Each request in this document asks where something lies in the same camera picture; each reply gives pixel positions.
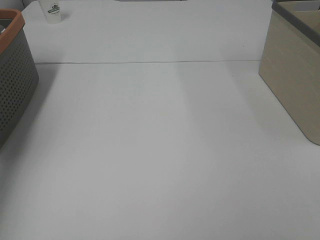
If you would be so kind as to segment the white paper cup green logo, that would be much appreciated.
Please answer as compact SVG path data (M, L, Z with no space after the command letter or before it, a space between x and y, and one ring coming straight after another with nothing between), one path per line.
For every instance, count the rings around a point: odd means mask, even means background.
M62 21L59 0L38 0L38 3L48 24L58 24Z

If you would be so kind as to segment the grey perforated basket orange rim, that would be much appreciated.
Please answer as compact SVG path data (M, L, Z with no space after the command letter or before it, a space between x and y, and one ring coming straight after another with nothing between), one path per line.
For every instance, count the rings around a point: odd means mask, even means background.
M16 128L35 93L39 74L24 32L22 12L0 10L0 145Z

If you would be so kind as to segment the beige storage bin grey rim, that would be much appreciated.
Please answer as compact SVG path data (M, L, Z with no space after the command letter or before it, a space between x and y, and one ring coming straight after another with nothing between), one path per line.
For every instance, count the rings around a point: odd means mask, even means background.
M275 0L259 75L303 135L320 143L320 2Z

